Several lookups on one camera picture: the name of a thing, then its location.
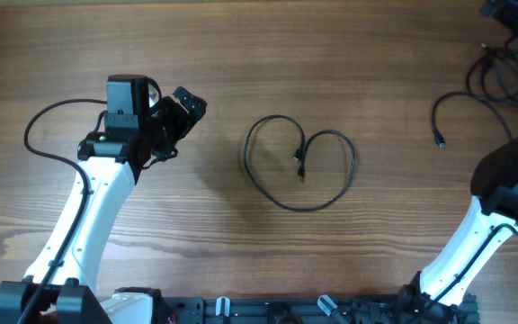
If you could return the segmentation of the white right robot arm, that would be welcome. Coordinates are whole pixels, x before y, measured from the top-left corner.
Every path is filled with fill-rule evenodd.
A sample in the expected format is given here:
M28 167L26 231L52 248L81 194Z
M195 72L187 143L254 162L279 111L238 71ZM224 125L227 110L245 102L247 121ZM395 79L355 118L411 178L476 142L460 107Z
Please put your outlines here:
M518 1L488 1L481 12L511 30L518 40ZM478 93L465 80L461 95L494 111L499 103L518 104L518 50L505 44L484 48L472 66L480 73ZM465 218L441 254L418 275L421 314L462 303L465 291L488 259L510 237L518 237L518 135L478 163L470 182Z

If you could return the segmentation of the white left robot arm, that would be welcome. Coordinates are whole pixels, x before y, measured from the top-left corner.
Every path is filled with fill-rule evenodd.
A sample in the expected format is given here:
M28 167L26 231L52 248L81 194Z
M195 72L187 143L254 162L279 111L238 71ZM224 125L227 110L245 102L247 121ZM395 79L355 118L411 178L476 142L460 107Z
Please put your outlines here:
M142 171L176 158L176 144L199 122L207 103L182 86L163 96L143 75L112 75L92 131L77 160L25 147L73 167L76 177L45 248L19 282L0 283L0 323L176 323L160 290L128 287L99 301L101 257L123 203Z

